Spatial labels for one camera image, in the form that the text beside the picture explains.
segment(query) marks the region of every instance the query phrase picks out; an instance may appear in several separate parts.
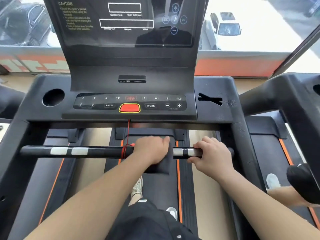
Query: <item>foot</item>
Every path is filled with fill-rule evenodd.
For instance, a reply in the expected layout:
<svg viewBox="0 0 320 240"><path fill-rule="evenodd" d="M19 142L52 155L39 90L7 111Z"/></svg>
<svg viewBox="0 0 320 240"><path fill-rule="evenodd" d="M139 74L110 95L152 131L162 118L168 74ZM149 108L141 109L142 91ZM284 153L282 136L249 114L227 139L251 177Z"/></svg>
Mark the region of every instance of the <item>foot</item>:
<svg viewBox="0 0 320 240"><path fill-rule="evenodd" d="M132 191L131 191L131 199L135 194L140 194L142 197L142 186L143 186L143 179L142 176L138 179L136 184L134 185Z"/></svg>
<svg viewBox="0 0 320 240"><path fill-rule="evenodd" d="M175 219L178 220L178 212L175 208L169 207L166 211L168 211Z"/></svg>
<svg viewBox="0 0 320 240"><path fill-rule="evenodd" d="M267 177L266 177L266 185L268 186L268 188L270 190L272 190L274 188L281 187L281 184L279 182L278 177L273 173L269 173L267 175Z"/></svg>

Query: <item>red cord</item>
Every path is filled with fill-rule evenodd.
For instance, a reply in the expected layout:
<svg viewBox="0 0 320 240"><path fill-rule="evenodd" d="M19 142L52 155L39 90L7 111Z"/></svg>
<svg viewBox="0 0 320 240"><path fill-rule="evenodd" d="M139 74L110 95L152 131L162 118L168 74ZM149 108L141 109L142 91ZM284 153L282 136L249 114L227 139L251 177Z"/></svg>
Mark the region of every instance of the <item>red cord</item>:
<svg viewBox="0 0 320 240"><path fill-rule="evenodd" d="M129 144L129 127L130 127L130 120L128 120L127 144L122 147L121 159L124 159L124 158L125 158L127 147L128 147L128 146L131 146L131 147L134 146L134 143Z"/></svg>

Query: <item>handlebar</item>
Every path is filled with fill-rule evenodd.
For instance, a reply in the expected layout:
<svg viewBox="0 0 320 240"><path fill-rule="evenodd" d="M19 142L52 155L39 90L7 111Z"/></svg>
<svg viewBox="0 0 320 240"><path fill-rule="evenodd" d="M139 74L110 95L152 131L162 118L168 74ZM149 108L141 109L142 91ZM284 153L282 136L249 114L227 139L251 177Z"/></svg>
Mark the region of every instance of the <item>handlebar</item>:
<svg viewBox="0 0 320 240"><path fill-rule="evenodd" d="M49 158L120 158L122 146L51 146L51 145L25 145L20 149L20 155L26 157ZM233 157L234 151L228 148ZM134 152L133 146L128 146L124 158ZM193 147L174 147L174 159L188 159L189 157L202 157L202 149Z"/></svg>

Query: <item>floor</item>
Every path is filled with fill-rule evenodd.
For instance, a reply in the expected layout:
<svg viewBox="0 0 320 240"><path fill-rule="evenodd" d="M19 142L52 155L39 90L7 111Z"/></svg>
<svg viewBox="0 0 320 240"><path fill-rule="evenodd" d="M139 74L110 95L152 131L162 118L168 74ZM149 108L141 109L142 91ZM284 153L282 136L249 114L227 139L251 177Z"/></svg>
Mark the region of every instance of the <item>floor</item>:
<svg viewBox="0 0 320 240"><path fill-rule="evenodd" d="M34 76L26 74L15 74L0 76L4 81L2 85L16 90L27 92ZM239 79L235 80L239 93L250 90L260 84L263 80ZM2 139L8 125L2 124L4 128L0 131ZM85 145L107 146L109 145L111 128L91 128L86 130ZM204 136L211 136L210 131L190 130L190 144L199 141ZM104 171L106 159L82 159L76 169L72 182L70 194L74 194L92 181L98 179ZM232 240L235 239L234 228L227 206L226 195L219 184L193 168L194 194L197 212L199 238L203 240Z"/></svg>

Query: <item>black shorts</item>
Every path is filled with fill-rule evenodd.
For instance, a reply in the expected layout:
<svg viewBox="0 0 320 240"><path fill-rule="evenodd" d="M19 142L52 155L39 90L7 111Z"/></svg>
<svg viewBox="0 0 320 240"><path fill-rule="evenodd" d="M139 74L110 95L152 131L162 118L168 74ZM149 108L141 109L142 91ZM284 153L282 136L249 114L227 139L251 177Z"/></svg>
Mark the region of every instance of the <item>black shorts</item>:
<svg viewBox="0 0 320 240"><path fill-rule="evenodd" d="M307 163L289 166L287 179L307 202L320 205L320 190Z"/></svg>
<svg viewBox="0 0 320 240"><path fill-rule="evenodd" d="M198 240L192 232L165 210L148 199L124 207L118 214L106 240L118 239L188 239Z"/></svg>

